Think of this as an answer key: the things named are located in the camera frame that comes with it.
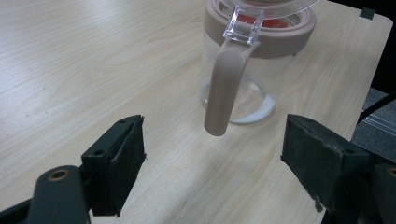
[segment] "table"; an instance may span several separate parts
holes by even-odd
[[[93,223],[320,223],[279,159],[286,116],[350,139],[392,22],[325,0],[313,10],[306,48],[268,75],[275,113],[214,137],[198,97],[205,0],[2,1],[0,210],[141,114],[148,159],[121,217]]]

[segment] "brown handle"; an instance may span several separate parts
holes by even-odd
[[[260,44],[256,41],[249,46],[228,39],[222,44],[213,65],[205,114],[205,129],[210,134],[225,134],[248,58]]]

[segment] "kettle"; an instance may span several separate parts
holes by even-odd
[[[309,7],[317,1],[206,2],[203,68],[209,76],[200,98],[209,133],[224,135],[229,122],[252,123],[274,111],[276,100],[261,79],[272,59],[287,62],[305,47],[317,22]]]

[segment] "floor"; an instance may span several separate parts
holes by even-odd
[[[384,92],[370,89],[363,109],[384,96]],[[359,123],[351,142],[396,163],[396,101]]]

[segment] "clear plastic latch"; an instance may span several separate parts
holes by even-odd
[[[224,31],[224,38],[252,45],[262,27],[264,12],[260,9],[236,6]]]

